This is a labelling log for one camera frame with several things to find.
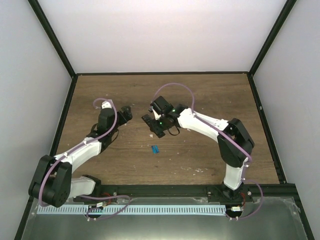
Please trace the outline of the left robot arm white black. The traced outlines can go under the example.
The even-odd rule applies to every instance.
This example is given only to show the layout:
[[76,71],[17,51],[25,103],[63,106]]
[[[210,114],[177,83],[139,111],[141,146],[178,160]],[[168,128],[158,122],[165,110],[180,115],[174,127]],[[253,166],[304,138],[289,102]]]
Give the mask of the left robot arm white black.
[[43,204],[61,207],[67,199],[78,196],[97,202],[102,196],[102,182],[96,177],[72,175],[85,162],[104,152],[117,138],[118,128],[133,118],[130,106],[115,112],[103,107],[98,122],[82,142],[64,153],[40,158],[28,194]]

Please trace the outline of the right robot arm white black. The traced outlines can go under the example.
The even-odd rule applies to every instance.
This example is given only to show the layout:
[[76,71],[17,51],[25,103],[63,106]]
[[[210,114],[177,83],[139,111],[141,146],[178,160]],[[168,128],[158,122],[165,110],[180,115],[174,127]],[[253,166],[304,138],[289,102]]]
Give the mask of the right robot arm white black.
[[151,102],[149,112],[153,117],[146,114],[142,119],[158,138],[164,137],[165,131],[176,128],[178,133],[180,129],[192,130],[216,141],[226,164],[221,184],[223,198],[232,202],[240,196],[245,168],[252,161],[255,143],[239,119],[216,119],[182,104],[174,107],[162,96]]

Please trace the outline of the blue battery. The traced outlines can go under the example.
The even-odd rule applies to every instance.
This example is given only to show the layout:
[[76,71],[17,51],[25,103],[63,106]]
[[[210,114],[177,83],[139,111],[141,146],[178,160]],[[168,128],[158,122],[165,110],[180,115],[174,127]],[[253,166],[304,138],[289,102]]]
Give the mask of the blue battery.
[[159,148],[158,148],[158,146],[155,145],[154,148],[155,148],[155,152],[156,152],[156,153],[159,153]]
[[156,150],[155,150],[155,147],[153,145],[151,146],[151,149],[152,149],[152,152],[155,154]]

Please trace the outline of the black remote control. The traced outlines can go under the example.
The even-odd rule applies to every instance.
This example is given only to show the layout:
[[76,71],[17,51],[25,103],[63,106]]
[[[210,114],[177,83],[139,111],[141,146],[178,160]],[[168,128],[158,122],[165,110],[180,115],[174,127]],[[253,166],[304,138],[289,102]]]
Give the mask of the black remote control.
[[154,118],[151,118],[150,115],[145,114],[141,117],[141,119],[147,124],[147,126],[149,127],[149,130],[154,133],[154,125],[155,124],[163,124],[163,117],[161,116],[161,118],[159,120],[155,120]]

